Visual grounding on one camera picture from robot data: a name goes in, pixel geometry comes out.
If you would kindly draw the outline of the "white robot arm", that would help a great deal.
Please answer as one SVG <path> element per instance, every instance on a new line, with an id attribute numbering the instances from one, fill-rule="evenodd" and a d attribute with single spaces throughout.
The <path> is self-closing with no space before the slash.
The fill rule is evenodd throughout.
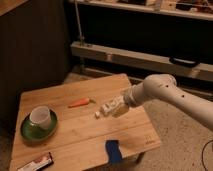
<path id="1" fill-rule="evenodd" d="M 110 100 L 108 105 L 111 115 L 119 117 L 130 107 L 138 107 L 152 99 L 175 106 L 213 131 L 213 102 L 178 88 L 176 79 L 170 74 L 149 75 L 141 83 L 131 86 L 120 96 Z"/>

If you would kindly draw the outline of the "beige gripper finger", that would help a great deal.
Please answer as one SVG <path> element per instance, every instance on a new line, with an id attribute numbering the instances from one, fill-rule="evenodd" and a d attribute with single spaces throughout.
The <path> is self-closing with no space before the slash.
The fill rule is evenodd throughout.
<path id="1" fill-rule="evenodd" d="M 123 103 L 123 97 L 122 96 L 117 96 L 114 99 L 110 100 L 108 102 L 108 105 L 109 106 L 117 106 L 117 105 L 122 104 L 122 103 Z"/>
<path id="2" fill-rule="evenodd" d="M 129 107 L 126 105 L 119 106 L 114 110 L 114 113 L 112 114 L 113 117 L 120 117 L 121 115 L 127 113 L 129 111 Z"/>

